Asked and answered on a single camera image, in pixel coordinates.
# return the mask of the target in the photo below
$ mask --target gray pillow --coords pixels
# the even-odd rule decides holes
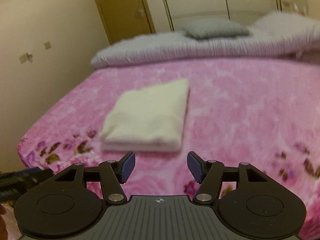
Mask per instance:
[[[195,39],[216,37],[248,36],[249,29],[225,18],[215,17],[196,20],[182,28],[188,36]]]

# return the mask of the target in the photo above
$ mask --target bed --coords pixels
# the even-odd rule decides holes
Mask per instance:
[[[249,162],[305,203],[300,237],[320,238],[319,65],[247,57],[158,61],[96,70],[21,139],[18,152],[25,166],[57,173],[76,162],[89,167],[119,160],[124,152],[102,151],[98,132],[120,95],[188,78],[182,149],[136,152],[135,169],[123,185],[126,195],[193,197],[199,186],[187,167],[189,151],[226,166]],[[102,198],[98,183],[88,189]],[[222,195],[228,190],[225,183]]]

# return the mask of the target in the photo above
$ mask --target light purple blanket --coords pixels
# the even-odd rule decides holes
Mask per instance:
[[[138,152],[123,185],[127,196],[193,196],[198,185],[187,153],[226,166],[249,162],[302,199],[305,240],[320,237],[320,68],[275,59],[169,61],[97,70],[40,118],[20,141],[27,167],[59,172],[72,163],[97,166],[123,152],[102,152],[97,132],[120,95],[188,78],[183,146],[175,153]],[[100,185],[89,189],[101,197]]]
[[[249,36],[207,40],[183,32],[140,35],[98,51],[91,65],[103,68],[204,57],[300,58],[310,49],[320,51],[320,21],[315,19],[276,11],[248,28]]]

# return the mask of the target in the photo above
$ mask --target folded white towel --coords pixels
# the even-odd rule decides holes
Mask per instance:
[[[187,79],[125,92],[105,119],[102,149],[179,150],[188,92]]]

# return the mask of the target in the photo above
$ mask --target purple flower print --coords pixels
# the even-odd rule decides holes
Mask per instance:
[[[73,148],[73,141],[67,139],[65,144],[63,145],[63,149],[69,151],[72,148]]]
[[[59,173],[60,171],[63,171],[66,168],[65,164],[57,164],[56,167],[57,172],[55,172],[55,174]]]
[[[87,136],[89,137],[89,138],[93,138],[93,137],[95,137],[96,136],[96,134],[97,134],[97,131],[96,130],[90,130],[89,132],[87,132]]]
[[[21,149],[22,149],[22,147],[23,147],[23,145],[24,145],[24,143],[25,143],[26,140],[27,140],[26,137],[23,137],[23,138],[20,140],[20,142],[19,142],[19,144],[18,144],[18,147],[17,147],[18,152],[21,151]]]
[[[307,154],[307,155],[310,155],[310,150],[307,148],[307,146],[302,143],[302,142],[296,142],[294,144],[294,147],[301,153],[303,154]]]
[[[198,190],[195,185],[196,182],[194,180],[189,181],[187,185],[184,185],[184,193],[190,195],[190,197],[193,197]]]
[[[41,141],[38,143],[36,151],[39,151],[40,149],[42,149],[43,147],[45,147],[45,141]]]
[[[288,178],[289,179],[293,179],[294,178],[294,171],[293,170],[290,170],[289,173],[288,173]]]
[[[33,166],[33,162],[36,159],[36,152],[35,151],[31,151],[28,155],[27,155],[27,164],[29,167]]]

